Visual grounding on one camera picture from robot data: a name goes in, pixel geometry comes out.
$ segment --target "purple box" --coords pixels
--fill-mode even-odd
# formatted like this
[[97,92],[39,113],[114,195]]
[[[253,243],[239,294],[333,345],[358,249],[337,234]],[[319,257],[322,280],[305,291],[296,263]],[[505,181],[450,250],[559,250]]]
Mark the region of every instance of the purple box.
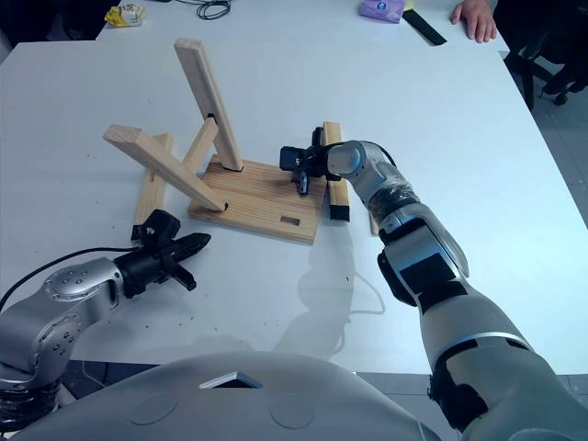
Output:
[[377,20],[400,23],[404,0],[391,0],[382,2],[380,0],[363,0],[359,7],[359,14],[372,17]]

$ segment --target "finger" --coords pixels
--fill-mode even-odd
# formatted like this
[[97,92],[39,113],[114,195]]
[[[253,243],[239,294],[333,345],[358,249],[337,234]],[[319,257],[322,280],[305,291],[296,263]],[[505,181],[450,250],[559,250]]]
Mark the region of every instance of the finger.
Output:
[[479,18],[478,25],[476,26],[476,41],[482,43],[484,41],[484,34],[486,33],[486,22]]
[[474,40],[474,35],[476,34],[476,18],[471,18],[468,20],[468,38],[470,40]]
[[488,21],[486,23],[486,33],[484,34],[484,43],[487,43],[488,41],[490,41],[490,38],[492,37],[493,30],[494,30],[494,27],[492,26],[492,22]]
[[457,5],[451,13],[451,23],[455,25],[461,20],[461,4]]

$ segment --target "floor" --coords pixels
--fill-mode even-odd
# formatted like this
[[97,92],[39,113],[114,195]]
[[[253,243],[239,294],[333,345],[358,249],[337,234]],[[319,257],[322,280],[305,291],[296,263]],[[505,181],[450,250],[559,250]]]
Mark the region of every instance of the floor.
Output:
[[[541,61],[554,72],[557,66]],[[520,79],[515,83],[522,90]],[[538,97],[541,80],[535,80],[536,100],[532,114],[546,144],[561,171],[564,181],[588,226],[588,90],[569,94],[561,107],[553,103],[554,96]],[[426,393],[426,375],[359,373],[360,377],[386,394],[407,411],[433,429],[443,441],[459,440],[460,433],[447,423],[441,410]],[[588,407],[588,375],[560,376],[561,382]]]
[[[540,64],[552,72],[557,69],[545,61]],[[520,80],[514,80],[521,88]],[[543,84],[535,80],[536,95]],[[588,90],[568,94],[568,102],[561,107],[553,103],[553,96],[536,98],[532,114],[588,225]]]

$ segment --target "yellow object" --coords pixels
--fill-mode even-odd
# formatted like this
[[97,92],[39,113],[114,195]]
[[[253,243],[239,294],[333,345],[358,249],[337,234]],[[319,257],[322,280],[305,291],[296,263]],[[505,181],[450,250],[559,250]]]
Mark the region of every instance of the yellow object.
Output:
[[140,26],[144,13],[145,8],[139,5],[112,6],[104,19],[117,28]]

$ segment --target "wooden board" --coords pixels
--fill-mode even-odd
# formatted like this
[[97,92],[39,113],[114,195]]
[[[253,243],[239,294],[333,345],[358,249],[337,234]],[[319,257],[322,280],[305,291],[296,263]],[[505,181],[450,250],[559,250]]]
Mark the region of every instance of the wooden board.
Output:
[[159,142],[141,129],[111,125],[103,138],[116,148],[161,176],[169,184],[209,209],[223,211],[225,200],[190,172]]
[[321,216],[326,181],[313,178],[308,196],[301,196],[292,173],[274,165],[243,161],[242,172],[222,168],[218,155],[202,180],[229,203],[224,212],[192,203],[190,216],[252,232],[313,243]]
[[196,173],[204,162],[206,155],[209,154],[210,145],[218,132],[219,128],[214,118],[206,118],[194,142],[192,142],[190,150],[187,151],[184,161],[182,161],[192,173]]
[[[153,137],[159,142],[166,152],[172,151],[174,137],[169,133]],[[154,172],[145,169],[145,176],[139,196],[139,204],[135,213],[135,225],[142,225],[154,209],[162,209],[164,206],[165,181]]]
[[214,81],[204,44],[198,40],[177,39],[174,47],[202,118],[206,119],[212,114],[219,126],[214,146],[220,155],[222,165],[229,170],[241,170],[243,159],[232,134],[231,123],[222,104],[219,88]]
[[[322,124],[322,144],[341,142],[341,125],[338,122],[325,121]],[[347,195],[347,181],[329,181],[329,204],[331,219],[349,221],[349,196]]]

